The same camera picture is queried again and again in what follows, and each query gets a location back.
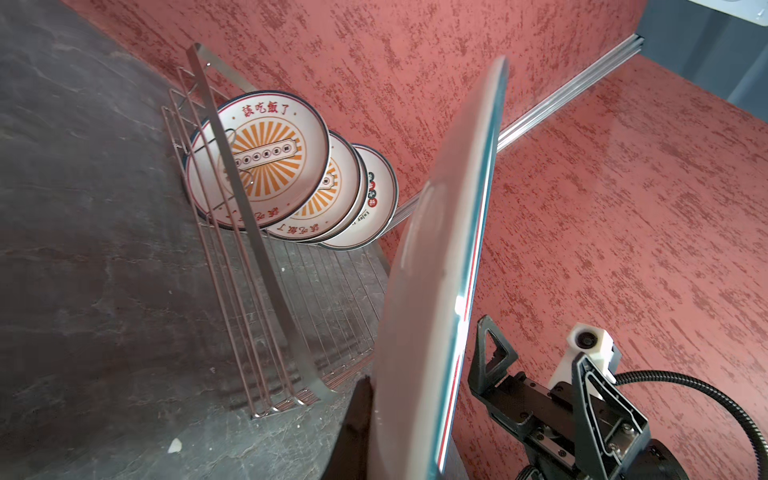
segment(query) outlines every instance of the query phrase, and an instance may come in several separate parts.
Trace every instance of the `metal corner molding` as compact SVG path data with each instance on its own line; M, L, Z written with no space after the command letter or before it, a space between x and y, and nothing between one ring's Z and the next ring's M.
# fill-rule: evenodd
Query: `metal corner molding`
M555 113L569 101L597 83L598 80L632 58L640 51L642 44L643 38L632 34L619 45L616 45L611 51L596 60L595 63L585 68L583 72L573 77L567 84L560 87L540 104L502 130L498 135L497 151L501 151L511 145L512 142L528 133L533 127L544 121L545 118ZM384 233L397 227L413 213L416 205L419 204L420 194L421 192L409 198L403 205L397 208L395 216L389 222Z

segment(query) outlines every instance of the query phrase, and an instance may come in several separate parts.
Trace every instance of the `gray marble surface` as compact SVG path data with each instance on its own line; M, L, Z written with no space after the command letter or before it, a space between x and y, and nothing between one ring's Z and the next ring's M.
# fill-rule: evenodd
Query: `gray marble surface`
M319 477L352 384L249 420L165 82L53 0L0 38L0 478Z

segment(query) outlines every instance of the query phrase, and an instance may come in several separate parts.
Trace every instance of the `flat metal strip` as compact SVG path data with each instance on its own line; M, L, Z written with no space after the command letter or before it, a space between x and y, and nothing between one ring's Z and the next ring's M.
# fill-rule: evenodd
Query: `flat metal strip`
M629 38L615 46L607 54L596 60L595 63L573 77L567 84L560 87L553 94L546 97L541 103L523 114L523 116L517 119L513 124L502 130L498 135L498 146L496 151L501 151L508 147L512 142L544 121L545 118L549 117L569 101L586 91L598 80L635 56L640 51L642 44L643 38L641 36L635 34L630 35ZM417 193L397 208L392 221L389 222L384 233L397 227L416 210L416 207L419 205L420 194L421 192Z
M192 66L192 73L194 73L195 79L200 86L198 91L200 92L200 97L203 99L203 103L207 109L208 121L210 122L214 137L216 138L216 143L219 147L219 152L227 175L229 175L229 178L239 178L239 175L237 174L237 165L235 164L230 145L227 143L227 135L221 124L221 119L219 119L217 106L214 97L210 92L210 86L200 60L202 59L206 63L213 65L222 75L227 77L227 79L234 84L237 84L238 87L243 88L245 91L252 91L255 90L255 88L199 43L194 44L187 50L187 58ZM336 392L328 388L320 378L319 372L312 359L312 355L299 335L299 330L288 310L288 304L283 296L283 292L280 290L277 276L272 268L270 258L266 253L266 247L264 246L261 230L256 222L256 218L252 214L246 214L246 212L252 212L252 210L250 202L248 201L248 196L245 193L245 188L243 188L243 185L240 182L230 182L230 186L232 187L237 206L240 208L240 211L244 213L244 215L242 215L243 223L245 224L250 247L253 250L253 255L256 258L259 271L261 272L266 292L269 295L272 307L274 308L277 322L283 330L290 351L293 354L293 358L296 360L296 367L308 389L322 400L331 400L336 395Z

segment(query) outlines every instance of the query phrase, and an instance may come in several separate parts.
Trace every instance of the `white electrical box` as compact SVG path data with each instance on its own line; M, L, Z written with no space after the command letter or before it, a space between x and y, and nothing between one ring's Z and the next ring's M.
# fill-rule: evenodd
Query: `white electrical box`
M693 3L743 18L748 22L768 26L768 0L691 0Z

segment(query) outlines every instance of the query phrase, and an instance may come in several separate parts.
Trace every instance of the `metal dish rack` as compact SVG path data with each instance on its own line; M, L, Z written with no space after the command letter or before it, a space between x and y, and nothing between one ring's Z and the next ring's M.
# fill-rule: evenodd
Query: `metal dish rack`
M219 226L211 214L195 207L182 159L194 165L214 159L208 145L216 141L230 178L238 178L232 150L217 114L217 105L232 97L212 88L211 80L229 81L243 92L256 88L203 45L187 51L191 71L177 69L181 90L169 90L162 107L166 129L187 189L200 244L227 328L253 418L329 400L334 391L372 360L382 312L387 274L376 243L351 252L269 237L258 228L243 185L233 182L234 197L244 214L245 231ZM210 119L213 138L201 121ZM191 151L192 133L206 146ZM218 180L222 198L227 198ZM203 188L207 204L208 192ZM231 216L229 202L227 213Z

